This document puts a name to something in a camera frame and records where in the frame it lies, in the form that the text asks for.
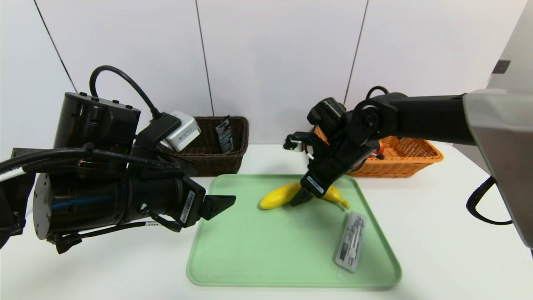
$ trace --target gray metal panel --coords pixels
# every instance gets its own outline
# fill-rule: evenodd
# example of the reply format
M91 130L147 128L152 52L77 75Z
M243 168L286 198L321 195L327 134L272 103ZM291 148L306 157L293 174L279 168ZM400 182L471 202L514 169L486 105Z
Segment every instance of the gray metal panel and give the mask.
M533 248L533 91L479 90L464 106L513 223Z

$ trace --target black cable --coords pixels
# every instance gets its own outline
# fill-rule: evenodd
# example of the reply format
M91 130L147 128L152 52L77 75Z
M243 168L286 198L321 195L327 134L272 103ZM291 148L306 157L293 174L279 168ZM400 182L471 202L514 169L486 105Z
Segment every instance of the black cable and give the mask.
M370 96L372 96L372 93L373 93L375 90L380 90L380 91L382 91L382 92L385 93L385 94L388 94L388 93L389 93L389 90L387 90L386 88L384 88L384 87L382 87L382 86L380 86L380 85L377 85L377 86L371 88L371 89L368 91L366 99L370 99Z
M161 224L161 226L173 231L173 232L180 232L181 228L183 228L180 224L177 222L169 221L160 215L156 214L155 212L150 211L147 208L144 208L141 210L141 213L147 214L152 218L152 220L156 221L157 223Z
M176 168L176 164L171 164L162 161L144 159L137 156L125 155L115 152L103 151L98 149L87 149L87 148L55 148L49 150L42 150L39 152L34 152L22 156L15 157L13 159L4 161L0 163L0 173L16 169L18 167L25 167L31 163L37 163L46 159L66 159L66 158L80 158L80 159L90 159L90 158L103 158L103 159L113 159L117 161L123 161L138 165L143 165L146 167L156 167L156 168Z
M146 226L146 222L133 222L133 223L117 225L117 226L113 226L109 228L104 228L104 229L100 229L96 231L91 231L91 232L87 232L83 234L79 234L79 233L69 234L69 235L63 236L62 239L66 239L67 241L81 240L84 238L92 238L93 236L103 235L103 234L107 234L107 233L111 233L111 232L115 232L119 230L135 228L135 227L143 227L143 226Z
M195 162L195 161L192 161L192 160L188 160L188 159L184 159L183 157L175 155L175 154L165 153L165 152L161 152L161 151L157 151L157 150L153 150L153 151L157 155L159 155L162 159L164 159L166 161L169 161L169 160L167 160L168 157L172 157L173 159L182 160L184 162L188 162L190 164L196 165L196 166L200 167L202 169L202 171L204 171L205 173L208 173L207 169L201 163L198 163L198 162Z
M363 167L365 162L366 162L366 159L364 159L357 167L351 169L350 172L357 172L357 171L361 170L361 168Z
M133 79L131 79L131 77L129 77L126 73L113 66L100 66L94 69L93 73L91 74L91 77L89 78L89 89L91 90L91 95L98 97L98 93L96 92L96 78L98 78L98 75L103 71L111 71L122 77L125 81L127 81L135 89L135 91L139 93L146 105L148 105L150 111L152 112L152 117L154 118L154 120L158 119L161 116L161 113L157 110L152 101L150 101L148 96L146 96L145 92L141 89L141 87L136 84L136 82L133 81Z
M51 169L79 161L79 158L47 159L26 164L22 170L26 173L48 173Z
M478 206L479 202L485 195L485 193L494 185L495 180L494 177L490 176L487 180L485 180L484 183L482 183L470 196L468 201L466 202L466 209L470 212L470 214L483 222L493 224L493 225L509 225L512 224L513 221L505 221L505 222L497 222L493 221L491 219L487 219L486 217L482 216L477 210L476 206Z

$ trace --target black snack package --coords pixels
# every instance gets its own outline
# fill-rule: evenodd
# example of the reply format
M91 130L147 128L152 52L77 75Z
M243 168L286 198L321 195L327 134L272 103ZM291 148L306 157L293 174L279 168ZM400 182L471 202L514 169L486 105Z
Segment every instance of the black snack package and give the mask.
M215 126L215 131L219 137L222 153L233 152L233 131L231 130L230 116L225 117L222 122Z

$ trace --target white wall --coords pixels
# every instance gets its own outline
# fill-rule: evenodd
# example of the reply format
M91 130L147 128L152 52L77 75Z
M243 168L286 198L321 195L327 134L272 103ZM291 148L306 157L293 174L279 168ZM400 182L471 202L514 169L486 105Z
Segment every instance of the white wall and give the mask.
M483 89L525 0L370 0L346 98L374 85L409 96Z
M63 94L74 91L32 0L0 4L0 154L51 148Z
M250 143L310 130L343 99L366 0L198 0L215 115L243 115Z
M59 54L79 91L100 65L127 73L160 111L213 115L195 0L38 0ZM150 110L122 78L103 72L98 95Z
M78 89L88 91L96 66L115 65L161 110L245 115L252 143L280 143L309 129L319 100L342 101L348 82L348 109L376 84L412 96L484 87L525 0L370 0L366 15L366 0L198 0L213 107L194 0L37 4ZM33 2L8 6L17 9L2 12L4 158L13 146L50 147L62 93L73 89ZM122 79L102 73L97 86L142 108L146 125Z

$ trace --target white table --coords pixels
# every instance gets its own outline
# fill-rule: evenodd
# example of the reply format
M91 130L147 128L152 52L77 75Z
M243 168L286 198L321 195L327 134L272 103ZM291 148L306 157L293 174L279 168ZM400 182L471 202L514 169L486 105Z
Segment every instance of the white table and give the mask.
M65 254L26 233L2 249L2 300L63 299L531 299L533 259L512 225L485 224L465 209L487 174L453 147L408 179L357 179L403 270L387 290L212 288L193 285L185 268L196 227L176 234L141 227L84 240ZM240 173L303 173L301 153L250 145ZM196 178L208 188L212 178ZM495 188L479 209L509 218Z

